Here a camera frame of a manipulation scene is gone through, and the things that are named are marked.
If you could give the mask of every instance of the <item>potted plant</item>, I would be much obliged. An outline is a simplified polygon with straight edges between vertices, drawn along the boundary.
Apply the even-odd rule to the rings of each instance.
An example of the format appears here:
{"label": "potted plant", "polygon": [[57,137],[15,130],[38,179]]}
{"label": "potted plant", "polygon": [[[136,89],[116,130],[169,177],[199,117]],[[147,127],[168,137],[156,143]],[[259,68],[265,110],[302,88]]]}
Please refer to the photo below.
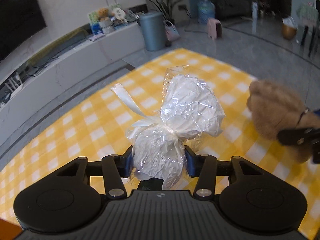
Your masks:
{"label": "potted plant", "polygon": [[153,3],[160,12],[163,13],[165,20],[172,22],[174,24],[174,19],[172,16],[173,8],[183,0],[149,0]]}

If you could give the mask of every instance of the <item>white ribbon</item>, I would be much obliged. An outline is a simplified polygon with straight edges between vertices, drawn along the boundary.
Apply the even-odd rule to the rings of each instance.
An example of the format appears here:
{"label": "white ribbon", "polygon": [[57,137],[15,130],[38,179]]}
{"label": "white ribbon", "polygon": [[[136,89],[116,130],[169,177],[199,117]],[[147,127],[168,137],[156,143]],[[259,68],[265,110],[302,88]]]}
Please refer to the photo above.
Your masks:
{"label": "white ribbon", "polygon": [[155,123],[159,123],[161,126],[166,128],[169,132],[173,132],[172,129],[167,127],[165,124],[163,124],[159,117],[156,116],[147,116],[145,115],[140,108],[137,106],[135,101],[133,101],[132,97],[129,95],[127,90],[121,85],[121,84],[115,84],[114,87],[111,88],[113,92],[119,97],[119,99],[130,108],[131,111],[135,112],[136,114],[144,117],[145,119],[138,120],[134,124],[131,125],[131,127],[134,127],[134,129],[129,129],[126,133],[126,137],[128,139],[133,139],[138,131],[141,131],[141,127],[148,127],[150,125],[153,125]]}

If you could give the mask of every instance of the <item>pink stool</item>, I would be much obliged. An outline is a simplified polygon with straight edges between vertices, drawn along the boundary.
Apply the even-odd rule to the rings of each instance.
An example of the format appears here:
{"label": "pink stool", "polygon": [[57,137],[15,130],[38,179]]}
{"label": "pink stool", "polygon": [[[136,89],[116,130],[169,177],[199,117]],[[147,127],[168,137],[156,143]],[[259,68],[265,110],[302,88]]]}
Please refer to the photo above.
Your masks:
{"label": "pink stool", "polygon": [[208,35],[215,40],[222,37],[222,25],[221,22],[214,18],[208,19]]}

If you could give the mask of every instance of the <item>wall socket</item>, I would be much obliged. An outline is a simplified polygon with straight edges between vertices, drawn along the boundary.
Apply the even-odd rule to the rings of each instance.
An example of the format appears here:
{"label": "wall socket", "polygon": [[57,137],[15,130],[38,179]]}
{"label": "wall socket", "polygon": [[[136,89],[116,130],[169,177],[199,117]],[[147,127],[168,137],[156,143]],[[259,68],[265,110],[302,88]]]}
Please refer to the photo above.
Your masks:
{"label": "wall socket", "polygon": [[185,4],[178,5],[178,10],[179,11],[186,11],[187,10],[187,5],[185,5]]}

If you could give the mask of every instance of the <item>blue water bottle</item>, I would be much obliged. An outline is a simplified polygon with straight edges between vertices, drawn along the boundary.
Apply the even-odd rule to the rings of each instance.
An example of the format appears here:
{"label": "blue water bottle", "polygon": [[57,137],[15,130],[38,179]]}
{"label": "blue water bottle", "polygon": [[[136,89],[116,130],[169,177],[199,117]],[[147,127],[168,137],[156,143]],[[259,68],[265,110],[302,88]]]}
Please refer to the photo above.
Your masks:
{"label": "blue water bottle", "polygon": [[199,23],[207,24],[209,18],[215,17],[215,7],[209,0],[202,0],[198,3]]}

